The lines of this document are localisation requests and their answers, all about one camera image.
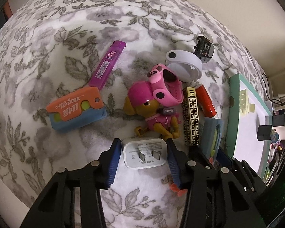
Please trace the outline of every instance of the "pink watch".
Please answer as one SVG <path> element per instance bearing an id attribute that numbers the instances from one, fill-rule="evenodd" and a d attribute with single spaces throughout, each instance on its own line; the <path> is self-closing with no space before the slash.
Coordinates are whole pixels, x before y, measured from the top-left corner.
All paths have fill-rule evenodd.
<path id="1" fill-rule="evenodd" d="M 147 73 L 153 97 L 163 106 L 171 107 L 179 105 L 184 100 L 182 83 L 176 74 L 163 64 L 155 65 Z"/>

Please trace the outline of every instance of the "red lighter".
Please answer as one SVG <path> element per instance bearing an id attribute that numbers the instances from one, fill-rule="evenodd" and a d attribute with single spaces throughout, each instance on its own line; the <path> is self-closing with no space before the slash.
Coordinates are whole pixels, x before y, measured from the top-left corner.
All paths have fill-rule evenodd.
<path id="1" fill-rule="evenodd" d="M 195 88 L 195 93 L 198 104 L 202 107 L 205 117 L 214 117 L 216 115 L 216 110 L 204 85 L 202 84 L 198 88 Z"/>

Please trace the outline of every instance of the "gold lighter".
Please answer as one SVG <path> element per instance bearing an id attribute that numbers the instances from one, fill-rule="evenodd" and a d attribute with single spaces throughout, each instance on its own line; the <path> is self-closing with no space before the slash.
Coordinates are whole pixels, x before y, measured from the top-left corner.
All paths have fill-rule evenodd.
<path id="1" fill-rule="evenodd" d="M 184 144 L 187 146 L 199 145 L 198 103 L 195 88 L 186 87 L 183 89 L 183 93 Z"/>

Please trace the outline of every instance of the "black button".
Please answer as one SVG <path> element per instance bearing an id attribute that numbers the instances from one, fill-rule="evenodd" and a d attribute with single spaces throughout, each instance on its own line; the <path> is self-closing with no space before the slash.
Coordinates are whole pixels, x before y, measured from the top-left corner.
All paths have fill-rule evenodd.
<path id="1" fill-rule="evenodd" d="M 157 93 L 156 97 L 162 99 L 165 97 L 165 95 L 163 93 Z"/>
<path id="2" fill-rule="evenodd" d="M 176 57 L 176 54 L 175 54 L 174 52 L 170 52 L 169 55 L 168 55 L 168 57 L 174 58 L 174 57 Z"/>

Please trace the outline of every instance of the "wire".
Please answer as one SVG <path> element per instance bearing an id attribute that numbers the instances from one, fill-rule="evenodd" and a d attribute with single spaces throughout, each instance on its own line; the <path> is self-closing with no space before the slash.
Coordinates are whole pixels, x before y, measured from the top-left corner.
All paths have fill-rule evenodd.
<path id="1" fill-rule="evenodd" d="M 266 74 L 262 74 L 261 75 L 261 77 L 262 77 L 262 80 L 263 80 L 263 82 L 264 82 L 264 84 L 265 84 L 265 91 L 266 91 L 266 95 L 267 95 L 267 98 L 273 103 L 273 104 L 279 104 L 279 105 L 285 105 L 285 102 L 281 102 L 280 100 L 278 100 L 278 99 L 270 99 L 270 97 L 269 97 L 269 95 L 268 95 L 268 92 L 267 92 L 267 86 L 266 86 L 266 82 L 265 82 L 265 80 L 264 80 L 264 78 L 263 78 L 263 75 L 266 77 L 266 80 L 267 80 L 267 85 L 268 85 L 268 87 L 269 87 L 269 81 L 268 81 L 268 78 L 267 78 L 267 76 L 266 76 Z"/>

